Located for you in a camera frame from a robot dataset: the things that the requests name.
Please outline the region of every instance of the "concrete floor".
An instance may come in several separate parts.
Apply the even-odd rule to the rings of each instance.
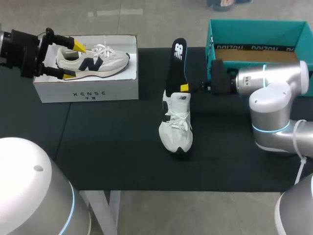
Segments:
[[[205,0],[0,0],[3,30],[61,35],[137,34],[139,47],[170,47],[184,37],[205,46],[210,18],[307,20],[311,0],[254,0],[230,12],[206,8]],[[279,193],[122,193],[120,235],[275,235]]]

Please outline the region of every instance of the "cardboard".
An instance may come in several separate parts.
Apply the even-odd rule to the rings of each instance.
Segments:
[[[297,55],[289,51],[271,50],[238,50],[238,49],[216,49],[215,58],[223,61],[246,61],[246,62],[296,62]]]
[[[206,43],[208,80],[215,59],[223,59],[226,70],[303,60],[312,76],[313,34],[305,21],[211,19]],[[305,96],[313,96],[313,79]]]
[[[138,47],[134,35],[72,36],[82,44],[96,45],[106,42],[114,50],[129,53],[127,67],[111,77],[89,76],[64,81],[52,76],[35,77],[34,86],[42,103],[80,102],[138,99]],[[56,68],[56,54],[60,46],[48,48],[44,64]]]

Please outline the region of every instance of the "black tablecloth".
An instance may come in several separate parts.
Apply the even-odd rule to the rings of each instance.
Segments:
[[[140,100],[77,102],[69,107],[41,104],[28,80],[1,73],[1,105],[8,117],[0,117],[7,123],[0,136],[38,143],[80,190],[285,191],[291,187],[300,166],[298,157],[268,153],[255,145],[248,99],[237,95],[193,94],[192,157],[178,161],[165,151],[158,127],[169,54],[169,48],[139,50]],[[206,79],[204,48],[188,49],[186,76],[188,81]],[[292,118],[313,121],[313,97],[299,97]],[[309,161],[304,175],[312,171]]]
[[[32,79],[0,67],[0,138],[33,141],[55,159],[68,111],[66,103],[42,104]]]

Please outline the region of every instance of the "black n logo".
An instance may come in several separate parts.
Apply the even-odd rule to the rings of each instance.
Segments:
[[[79,70],[85,71],[88,67],[89,71],[98,71],[102,63],[103,60],[100,57],[98,57],[96,64],[94,64],[93,58],[86,58],[80,65]]]

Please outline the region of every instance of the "black insole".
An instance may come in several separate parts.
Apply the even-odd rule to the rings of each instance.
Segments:
[[[74,60],[77,60],[78,58],[79,58],[78,56],[68,57],[68,58],[66,58],[66,60],[74,61]]]
[[[187,83],[185,77],[185,59],[187,55],[187,43],[183,38],[173,42],[171,49],[170,67],[166,79],[166,96],[180,92],[180,86]]]

